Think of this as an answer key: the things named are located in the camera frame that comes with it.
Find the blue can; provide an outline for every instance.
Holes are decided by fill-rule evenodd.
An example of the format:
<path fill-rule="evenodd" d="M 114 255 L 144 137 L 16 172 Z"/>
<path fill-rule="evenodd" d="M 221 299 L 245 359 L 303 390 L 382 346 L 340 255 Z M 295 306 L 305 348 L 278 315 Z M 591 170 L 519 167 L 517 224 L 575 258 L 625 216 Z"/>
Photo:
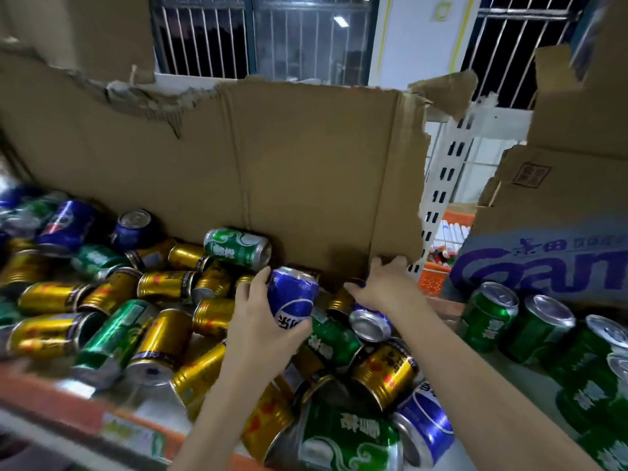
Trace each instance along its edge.
<path fill-rule="evenodd" d="M 118 251 L 132 251 L 148 248 L 160 239 L 160 228 L 153 215 L 146 210 L 133 210 L 118 218 L 111 245 Z"/>
<path fill-rule="evenodd" d="M 387 316 L 358 303 L 349 315 L 349 325 L 360 339 L 367 342 L 383 342 L 393 334 L 393 325 Z"/>
<path fill-rule="evenodd" d="M 97 214 L 98 210 L 85 201 L 62 203 L 37 237 L 42 252 L 53 257 L 72 256 L 83 246 Z"/>
<path fill-rule="evenodd" d="M 412 466 L 433 467 L 456 440 L 449 418 L 427 380 L 422 380 L 392 415 L 404 458 Z"/>
<path fill-rule="evenodd" d="M 290 329 L 309 317 L 318 295 L 318 281 L 298 269 L 282 266 L 271 273 L 268 303 L 279 327 Z"/>

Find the price label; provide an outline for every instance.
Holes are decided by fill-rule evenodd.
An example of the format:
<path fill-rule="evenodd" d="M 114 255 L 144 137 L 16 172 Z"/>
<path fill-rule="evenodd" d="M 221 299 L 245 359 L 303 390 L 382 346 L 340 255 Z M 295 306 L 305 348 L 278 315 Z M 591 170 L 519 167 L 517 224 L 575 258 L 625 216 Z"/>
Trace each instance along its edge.
<path fill-rule="evenodd" d="M 163 459 L 163 450 L 166 445 L 166 436 L 163 433 L 125 420 L 113 413 L 103 414 L 102 428 L 98 435 L 108 442 L 120 445 L 139 455 Z"/>

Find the green can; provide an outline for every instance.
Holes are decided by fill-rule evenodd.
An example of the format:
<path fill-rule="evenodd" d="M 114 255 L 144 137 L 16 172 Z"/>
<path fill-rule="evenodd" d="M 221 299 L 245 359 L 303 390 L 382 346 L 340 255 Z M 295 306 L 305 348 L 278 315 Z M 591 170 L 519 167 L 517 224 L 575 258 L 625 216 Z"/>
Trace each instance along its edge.
<path fill-rule="evenodd" d="M 491 352 L 519 312 L 517 295 L 498 283 L 477 288 L 462 311 L 457 333 L 477 352 Z"/>
<path fill-rule="evenodd" d="M 349 327 L 318 309 L 312 310 L 312 334 L 308 345 L 337 369 L 348 369 L 364 344 Z"/>
<path fill-rule="evenodd" d="M 112 386 L 157 314 L 159 310 L 146 301 L 122 304 L 78 353 L 74 377 L 97 389 Z"/>
<path fill-rule="evenodd" d="M 205 235 L 205 252 L 221 261 L 259 271 L 271 260 L 268 238 L 231 228 L 216 228 Z"/>
<path fill-rule="evenodd" d="M 578 438 L 580 447 L 606 471 L 628 471 L 628 433 L 593 427 Z"/>
<path fill-rule="evenodd" d="M 101 244 L 82 246 L 70 263 L 74 269 L 94 281 L 104 281 L 116 269 L 131 267 L 126 256 Z"/>
<path fill-rule="evenodd" d="M 299 422 L 299 461 L 312 470 L 401 471 L 398 432 L 374 416 L 312 402 Z"/>
<path fill-rule="evenodd" d="M 536 364 L 575 325 L 576 317 L 563 303 L 542 294 L 528 296 L 501 336 L 499 350 L 518 364 Z"/>
<path fill-rule="evenodd" d="M 559 344 L 561 350 L 541 357 L 541 366 L 560 385 L 596 358 L 605 359 L 611 352 L 628 351 L 628 332 L 606 317 L 589 315 L 584 323 Z"/>
<path fill-rule="evenodd" d="M 609 410 L 625 411 L 627 397 L 628 356 L 609 354 L 569 375 L 556 395 L 556 407 L 573 429 L 583 433 L 592 426 L 608 424 L 612 419 Z"/>

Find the pile of cans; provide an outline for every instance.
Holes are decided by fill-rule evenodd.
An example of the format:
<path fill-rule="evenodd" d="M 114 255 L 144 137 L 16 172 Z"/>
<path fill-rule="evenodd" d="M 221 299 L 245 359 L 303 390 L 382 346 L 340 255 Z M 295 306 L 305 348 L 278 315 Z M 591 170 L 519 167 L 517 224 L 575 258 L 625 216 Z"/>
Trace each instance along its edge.
<path fill-rule="evenodd" d="M 222 366 L 235 289 L 269 264 L 271 244 L 230 228 L 187 244 L 145 210 L 124 213 L 111 230 L 103 217 L 61 192 L 18 185 L 0 196 L 0 355 L 72 357 L 69 379 L 95 391 L 122 379 L 170 387 L 193 421 Z M 247 450 L 266 464 L 296 434 L 308 466 L 434 465 L 455 438 L 407 346 L 385 315 L 343 288 L 319 294 L 318 283 L 303 267 L 271 272 L 278 326 L 311 316 L 313 333 L 247 420 Z M 195 335 L 214 346 L 186 360 Z M 334 389 L 359 410 L 323 399 Z"/>
<path fill-rule="evenodd" d="M 458 334 L 478 352 L 498 348 L 538 367 L 561 390 L 556 407 L 578 443 L 604 469 L 628 471 L 628 330 L 610 318 L 581 321 L 543 294 L 526 296 L 487 282 L 462 314 Z"/>

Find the orange crate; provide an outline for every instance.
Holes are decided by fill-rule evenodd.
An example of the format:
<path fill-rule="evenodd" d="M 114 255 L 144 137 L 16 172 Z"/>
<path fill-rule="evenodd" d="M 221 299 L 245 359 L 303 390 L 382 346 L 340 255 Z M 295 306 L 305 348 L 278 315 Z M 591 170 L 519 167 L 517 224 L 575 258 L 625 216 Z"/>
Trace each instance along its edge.
<path fill-rule="evenodd" d="M 454 213 L 445 212 L 443 219 L 447 223 L 458 223 L 460 226 L 470 227 L 473 224 L 475 215 L 468 213 Z M 451 268 L 441 266 L 433 262 L 426 262 L 421 271 L 419 278 L 419 289 L 428 296 L 437 296 L 440 294 L 440 288 L 443 286 L 443 281 L 447 278 L 447 275 L 451 271 Z"/>

